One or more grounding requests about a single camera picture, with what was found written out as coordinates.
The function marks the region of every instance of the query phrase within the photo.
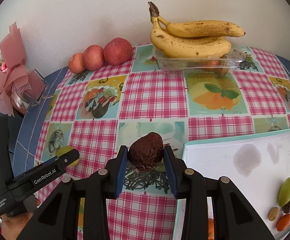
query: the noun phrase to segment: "printed green leaf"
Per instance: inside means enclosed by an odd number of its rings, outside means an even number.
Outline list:
[[[220,93],[222,90],[214,84],[205,84],[205,88],[212,93]]]
[[[223,89],[221,96],[227,97],[229,99],[235,99],[237,96],[239,96],[239,94],[233,90]]]

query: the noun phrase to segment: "bunch of bananas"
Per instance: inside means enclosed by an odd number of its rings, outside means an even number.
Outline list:
[[[159,10],[148,2],[152,31],[152,43],[169,57],[175,58],[220,58],[231,49],[225,39],[241,37],[245,32],[238,25],[225,21],[195,21],[171,23],[159,15]]]

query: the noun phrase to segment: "table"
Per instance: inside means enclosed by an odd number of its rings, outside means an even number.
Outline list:
[[[54,96],[29,109],[24,118],[14,172],[48,160],[66,144],[80,152],[79,164],[67,168],[80,179],[104,168],[120,145],[130,146],[151,131],[181,157],[188,140],[290,128],[290,80],[282,62],[290,63],[261,49],[242,49],[247,59],[224,77],[164,73],[150,44],[133,48],[133,56],[119,66],[105,65],[80,76],[67,68],[54,73],[48,77],[48,94]],[[60,181],[41,189],[40,200]],[[80,239],[83,207],[82,201]],[[171,239],[175,212],[164,166],[143,174],[128,165],[123,193],[108,202],[111,238]]]

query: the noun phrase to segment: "clear plastic box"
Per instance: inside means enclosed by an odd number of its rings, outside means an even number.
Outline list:
[[[232,46],[230,52],[221,58],[171,58],[155,46],[152,54],[158,67],[165,71],[201,71],[204,68],[237,68],[246,59],[246,54],[237,46]]]

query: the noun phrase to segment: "gray stain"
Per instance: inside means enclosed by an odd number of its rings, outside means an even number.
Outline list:
[[[248,177],[261,164],[261,154],[253,144],[245,144],[234,155],[233,163],[239,174]]]
[[[271,158],[271,161],[273,164],[277,164],[279,162],[279,148],[278,145],[275,149],[274,145],[272,143],[268,143],[267,151],[269,153],[269,156]]]

